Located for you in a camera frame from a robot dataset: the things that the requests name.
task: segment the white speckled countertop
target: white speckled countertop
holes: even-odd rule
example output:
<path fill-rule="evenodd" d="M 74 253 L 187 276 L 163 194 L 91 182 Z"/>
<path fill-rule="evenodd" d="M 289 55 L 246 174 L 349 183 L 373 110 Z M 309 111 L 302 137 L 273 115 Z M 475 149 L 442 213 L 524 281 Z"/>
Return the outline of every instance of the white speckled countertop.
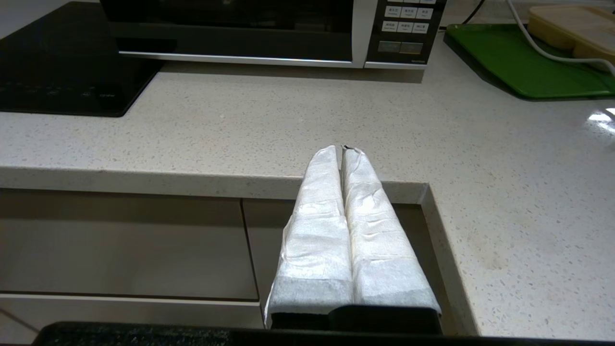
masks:
<path fill-rule="evenodd" d="M 346 143 L 423 204 L 469 332 L 615 340 L 615 101 L 516 99 L 441 40 L 422 84 L 169 63 L 123 118 L 0 113 L 0 187 L 294 198 Z"/>

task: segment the green tray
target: green tray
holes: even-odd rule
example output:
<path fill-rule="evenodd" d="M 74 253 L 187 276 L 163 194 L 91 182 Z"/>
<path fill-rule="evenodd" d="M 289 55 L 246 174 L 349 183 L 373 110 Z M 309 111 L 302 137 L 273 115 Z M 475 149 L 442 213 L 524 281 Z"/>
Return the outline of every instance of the green tray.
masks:
<path fill-rule="evenodd" d="M 570 52 L 534 39 L 559 57 Z M 538 54 L 515 24 L 449 25 L 445 42 L 481 78 L 524 99 L 615 96 L 615 78 L 581 63 L 561 63 Z"/>

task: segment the induction cooktop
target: induction cooktop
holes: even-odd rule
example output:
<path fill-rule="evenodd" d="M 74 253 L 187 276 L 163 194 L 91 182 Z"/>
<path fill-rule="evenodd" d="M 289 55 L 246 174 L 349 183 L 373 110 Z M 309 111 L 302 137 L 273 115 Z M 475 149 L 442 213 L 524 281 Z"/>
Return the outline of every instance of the induction cooktop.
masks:
<path fill-rule="evenodd" d="M 121 56 L 102 6 L 69 2 L 0 40 L 0 111 L 123 116 L 162 64 Z"/>

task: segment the white cable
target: white cable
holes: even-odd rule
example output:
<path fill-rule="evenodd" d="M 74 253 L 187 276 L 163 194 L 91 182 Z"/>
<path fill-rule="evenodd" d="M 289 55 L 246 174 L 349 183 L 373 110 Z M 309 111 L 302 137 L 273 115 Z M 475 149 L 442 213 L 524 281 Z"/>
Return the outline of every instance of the white cable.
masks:
<path fill-rule="evenodd" d="M 562 58 L 562 57 L 556 57 L 555 55 L 549 54 L 549 53 L 545 52 L 544 50 L 542 50 L 534 42 L 534 40 L 532 39 L 532 37 L 530 36 L 528 31 L 525 29 L 525 26 L 523 26 L 523 23 L 521 22 L 521 19 L 519 18 L 519 15 L 517 14 L 517 11 L 515 10 L 515 6 L 513 6 L 513 4 L 512 4 L 512 0 L 506 0 L 506 2 L 508 3 L 508 7 L 510 7 L 510 11 L 512 12 L 513 17 L 515 17 L 515 21 L 517 22 L 517 25 L 519 26 L 519 29 L 521 29 L 521 32 L 523 33 L 525 38 L 528 40 L 530 45 L 540 55 L 542 55 L 545 58 L 548 58 L 548 59 L 551 59 L 551 60 L 555 60 L 555 61 L 558 61 L 558 62 L 573 62 L 573 63 L 594 63 L 594 62 L 597 62 L 597 63 L 602 63 L 602 64 L 606 65 L 606 67 L 609 69 L 611 74 L 613 76 L 615 76 L 615 66 L 613 66 L 613 64 L 611 62 L 609 62 L 608 60 L 599 59 L 599 58 L 589 58 L 589 59 L 587 59 L 587 58 Z"/>

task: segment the microwave button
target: microwave button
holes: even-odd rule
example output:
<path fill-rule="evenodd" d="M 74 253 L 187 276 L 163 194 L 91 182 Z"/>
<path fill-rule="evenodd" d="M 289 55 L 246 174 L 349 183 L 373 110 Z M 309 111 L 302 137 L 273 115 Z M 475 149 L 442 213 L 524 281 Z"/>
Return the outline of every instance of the microwave button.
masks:
<path fill-rule="evenodd" d="M 412 33 L 413 26 L 414 26 L 414 23 L 399 22 L 399 25 L 397 26 L 397 32 L 398 33 Z"/>
<path fill-rule="evenodd" d="M 422 50 L 422 43 L 402 42 L 399 52 L 404 54 L 420 54 Z"/>
<path fill-rule="evenodd" d="M 401 42 L 380 41 L 380 43 L 378 43 L 378 52 L 399 53 L 399 47 L 401 45 Z"/>
<path fill-rule="evenodd" d="M 391 22 L 388 20 L 385 20 L 383 22 L 383 30 L 382 31 L 388 31 L 391 33 L 394 33 L 397 31 L 397 22 Z"/>
<path fill-rule="evenodd" d="M 403 7 L 402 8 L 402 18 L 416 18 L 416 11 L 418 8 L 416 7 Z"/>
<path fill-rule="evenodd" d="M 419 9 L 416 14 L 417 19 L 431 19 L 434 9 Z"/>
<path fill-rule="evenodd" d="M 415 23 L 415 27 L 412 29 L 412 32 L 415 34 L 426 34 L 428 28 L 429 24 L 427 23 Z"/>
<path fill-rule="evenodd" d="M 399 15 L 401 13 L 402 13 L 401 6 L 387 6 L 384 16 L 392 17 L 392 18 L 399 18 Z"/>

